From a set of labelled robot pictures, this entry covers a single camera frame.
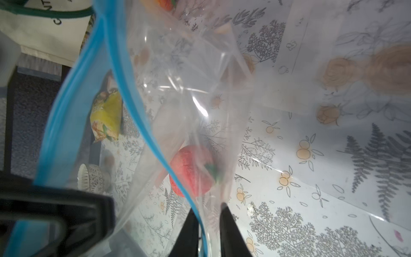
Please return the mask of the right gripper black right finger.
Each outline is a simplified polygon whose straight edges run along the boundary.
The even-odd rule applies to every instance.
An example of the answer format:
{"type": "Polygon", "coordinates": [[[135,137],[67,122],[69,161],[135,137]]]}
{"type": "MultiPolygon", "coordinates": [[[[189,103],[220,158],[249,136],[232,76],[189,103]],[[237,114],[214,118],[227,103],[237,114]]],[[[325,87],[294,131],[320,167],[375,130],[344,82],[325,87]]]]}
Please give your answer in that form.
{"type": "Polygon", "coordinates": [[[221,204],[219,228],[222,257],[252,257],[226,203],[221,204]]]}

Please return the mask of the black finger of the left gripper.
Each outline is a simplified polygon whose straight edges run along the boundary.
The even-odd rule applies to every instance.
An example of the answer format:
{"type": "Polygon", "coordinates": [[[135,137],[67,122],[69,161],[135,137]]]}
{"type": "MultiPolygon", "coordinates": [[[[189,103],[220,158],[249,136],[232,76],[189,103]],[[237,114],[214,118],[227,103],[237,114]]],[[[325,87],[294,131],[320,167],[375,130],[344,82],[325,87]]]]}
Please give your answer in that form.
{"type": "Polygon", "coordinates": [[[115,228],[112,198],[1,174],[1,256],[79,257],[115,228]]]}

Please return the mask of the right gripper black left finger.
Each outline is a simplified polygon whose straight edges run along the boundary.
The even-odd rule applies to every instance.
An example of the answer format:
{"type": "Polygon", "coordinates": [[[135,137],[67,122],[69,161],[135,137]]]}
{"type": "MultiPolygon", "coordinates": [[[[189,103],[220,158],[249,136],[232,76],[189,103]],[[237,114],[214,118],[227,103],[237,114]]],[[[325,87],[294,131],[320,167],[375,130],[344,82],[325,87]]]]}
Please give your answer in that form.
{"type": "Polygon", "coordinates": [[[168,257],[198,257],[199,239],[199,223],[191,209],[168,257]]]}

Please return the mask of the yellow wrinkled peach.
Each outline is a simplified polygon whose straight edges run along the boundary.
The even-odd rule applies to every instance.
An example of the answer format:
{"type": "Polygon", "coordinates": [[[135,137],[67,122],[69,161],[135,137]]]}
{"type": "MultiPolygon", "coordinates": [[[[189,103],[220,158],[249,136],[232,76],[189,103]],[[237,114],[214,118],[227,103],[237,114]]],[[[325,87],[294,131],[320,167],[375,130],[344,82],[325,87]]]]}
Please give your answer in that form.
{"type": "Polygon", "coordinates": [[[175,0],[144,0],[141,2],[144,6],[159,6],[167,12],[173,11],[177,5],[175,0]]]}

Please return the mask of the pink peach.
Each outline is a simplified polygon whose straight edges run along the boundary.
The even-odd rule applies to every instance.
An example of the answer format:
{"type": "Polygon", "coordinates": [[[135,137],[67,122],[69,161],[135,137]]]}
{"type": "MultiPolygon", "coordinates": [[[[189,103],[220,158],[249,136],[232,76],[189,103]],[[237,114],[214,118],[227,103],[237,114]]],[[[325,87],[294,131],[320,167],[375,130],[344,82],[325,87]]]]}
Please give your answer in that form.
{"type": "Polygon", "coordinates": [[[223,175],[211,151],[201,145],[187,145],[172,158],[170,167],[185,190],[199,197],[222,181],[223,175]]]}

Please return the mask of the white round strainer bowl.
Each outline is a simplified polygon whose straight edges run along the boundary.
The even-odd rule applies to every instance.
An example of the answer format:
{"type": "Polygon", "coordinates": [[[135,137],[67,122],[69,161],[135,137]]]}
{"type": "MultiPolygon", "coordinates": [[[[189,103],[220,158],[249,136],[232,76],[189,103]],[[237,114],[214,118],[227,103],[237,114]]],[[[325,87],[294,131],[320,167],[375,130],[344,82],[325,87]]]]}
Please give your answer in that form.
{"type": "Polygon", "coordinates": [[[81,164],[78,170],[80,191],[103,194],[111,185],[111,176],[95,164],[81,164]]]}

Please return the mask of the yellow snack packet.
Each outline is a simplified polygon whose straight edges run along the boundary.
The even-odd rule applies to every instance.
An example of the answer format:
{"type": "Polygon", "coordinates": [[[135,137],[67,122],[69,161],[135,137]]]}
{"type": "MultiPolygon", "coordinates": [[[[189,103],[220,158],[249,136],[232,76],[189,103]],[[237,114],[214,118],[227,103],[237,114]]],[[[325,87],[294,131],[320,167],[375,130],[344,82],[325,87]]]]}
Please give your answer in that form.
{"type": "Polygon", "coordinates": [[[90,115],[94,142],[100,142],[104,139],[118,140],[121,130],[122,109],[122,97],[117,89],[97,94],[90,115]]]}

